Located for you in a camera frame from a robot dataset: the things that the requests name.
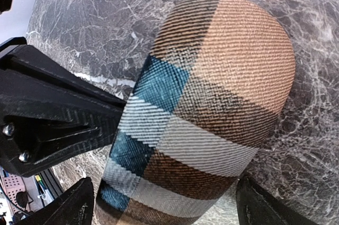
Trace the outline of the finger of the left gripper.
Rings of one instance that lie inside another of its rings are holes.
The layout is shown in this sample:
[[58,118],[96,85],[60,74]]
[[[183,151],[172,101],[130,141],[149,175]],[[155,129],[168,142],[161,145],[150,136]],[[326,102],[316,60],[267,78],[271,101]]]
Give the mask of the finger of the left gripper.
[[24,37],[1,43],[1,104],[38,107],[34,114],[60,106],[120,118],[126,102],[75,76]]
[[123,100],[76,105],[47,102],[1,103],[1,166],[30,177],[67,159],[113,142]]

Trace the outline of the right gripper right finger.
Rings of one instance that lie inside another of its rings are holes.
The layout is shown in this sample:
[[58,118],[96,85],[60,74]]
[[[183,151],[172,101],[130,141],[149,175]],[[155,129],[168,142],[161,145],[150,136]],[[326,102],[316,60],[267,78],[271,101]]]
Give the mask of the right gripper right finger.
[[282,204],[248,175],[237,183],[236,204],[240,225],[316,225]]

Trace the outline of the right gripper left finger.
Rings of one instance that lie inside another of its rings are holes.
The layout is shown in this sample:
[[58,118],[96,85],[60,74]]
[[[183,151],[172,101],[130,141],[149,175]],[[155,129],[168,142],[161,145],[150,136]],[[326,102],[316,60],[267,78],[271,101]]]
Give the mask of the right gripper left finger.
[[43,209],[18,222],[21,225],[91,225],[94,209],[94,188],[89,177],[80,179],[71,188]]

